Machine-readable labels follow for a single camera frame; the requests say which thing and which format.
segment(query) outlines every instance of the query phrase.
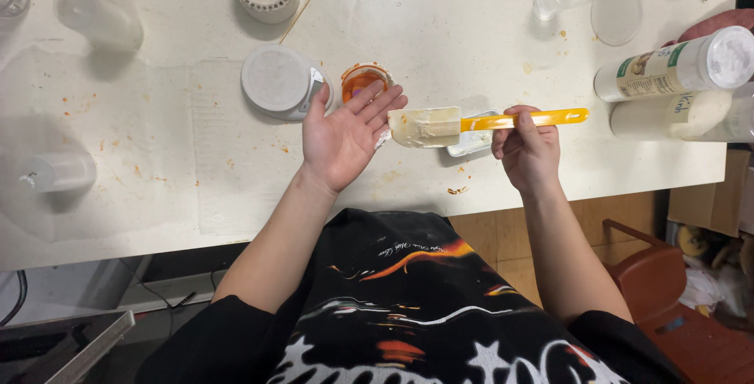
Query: wooden floor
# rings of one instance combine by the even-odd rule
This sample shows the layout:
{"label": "wooden floor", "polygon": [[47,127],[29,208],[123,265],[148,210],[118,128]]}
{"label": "wooden floor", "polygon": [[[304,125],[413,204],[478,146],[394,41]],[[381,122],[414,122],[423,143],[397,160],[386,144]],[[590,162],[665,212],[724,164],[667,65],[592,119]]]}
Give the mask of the wooden floor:
{"label": "wooden floor", "polygon": [[[603,219],[613,219],[653,235],[655,193],[640,192],[625,196],[593,198],[571,202],[589,244],[603,263],[614,265],[649,244],[621,232],[605,235]],[[526,233],[523,208],[482,214],[453,216],[450,222],[458,235],[477,254],[497,269],[510,285],[529,300],[542,306],[534,279],[532,251]]]}

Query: wooden skewer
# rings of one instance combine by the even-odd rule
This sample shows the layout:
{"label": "wooden skewer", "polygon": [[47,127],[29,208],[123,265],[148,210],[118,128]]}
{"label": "wooden skewer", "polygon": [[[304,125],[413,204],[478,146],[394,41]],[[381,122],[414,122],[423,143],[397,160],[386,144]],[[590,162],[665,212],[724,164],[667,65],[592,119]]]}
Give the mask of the wooden skewer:
{"label": "wooden skewer", "polygon": [[285,35],[283,35],[283,38],[280,39],[280,42],[278,44],[282,44],[285,37],[288,36],[288,32],[290,32],[291,28],[293,28],[293,25],[296,25],[296,22],[298,18],[301,16],[301,13],[304,13],[304,10],[306,10],[306,6],[309,5],[309,2],[311,0],[306,0],[306,3],[304,3],[304,8],[301,9],[301,11],[296,15],[296,19],[293,20],[293,22],[290,23],[290,26],[288,26],[288,30],[285,32]]}

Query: brown chair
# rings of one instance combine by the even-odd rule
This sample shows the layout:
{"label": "brown chair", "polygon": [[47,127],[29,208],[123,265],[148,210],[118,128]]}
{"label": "brown chair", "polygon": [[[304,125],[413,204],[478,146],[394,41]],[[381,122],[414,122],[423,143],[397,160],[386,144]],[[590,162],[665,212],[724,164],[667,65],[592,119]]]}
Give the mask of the brown chair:
{"label": "brown chair", "polygon": [[605,219],[609,228],[652,244],[617,265],[606,265],[636,325],[697,384],[754,383],[754,342],[682,305],[683,253],[662,240]]}

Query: container label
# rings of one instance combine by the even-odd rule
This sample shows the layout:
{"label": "container label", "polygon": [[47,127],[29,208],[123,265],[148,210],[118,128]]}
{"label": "container label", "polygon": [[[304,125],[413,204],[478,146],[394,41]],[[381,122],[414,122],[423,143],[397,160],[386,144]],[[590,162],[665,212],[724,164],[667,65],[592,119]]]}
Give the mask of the container label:
{"label": "container label", "polygon": [[685,124],[688,122],[688,111],[692,108],[692,102],[699,95],[698,92],[678,94],[673,101],[668,103],[667,121],[671,124]]}
{"label": "container label", "polygon": [[631,57],[617,71],[617,87],[626,98],[687,92],[676,66],[687,42]]}

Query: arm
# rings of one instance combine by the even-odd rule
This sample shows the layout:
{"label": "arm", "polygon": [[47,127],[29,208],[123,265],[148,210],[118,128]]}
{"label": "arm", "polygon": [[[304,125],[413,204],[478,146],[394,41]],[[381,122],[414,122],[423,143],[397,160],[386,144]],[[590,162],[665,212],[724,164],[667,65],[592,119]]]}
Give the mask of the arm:
{"label": "arm", "polygon": [[[223,277],[212,302],[235,295],[275,313],[297,289],[338,194],[369,164],[379,135],[388,128],[388,111],[408,103],[400,85],[370,103],[381,89],[382,82],[375,82],[327,117],[329,85],[315,96],[304,120],[304,162],[267,224]],[[295,226],[291,218],[296,218]]]}
{"label": "arm", "polygon": [[544,310],[570,323],[584,312],[609,312],[633,322],[628,306],[589,246],[558,179],[560,143],[555,127],[534,126],[530,112],[514,106],[515,130],[496,130],[493,155],[519,190],[532,245],[534,273]]}

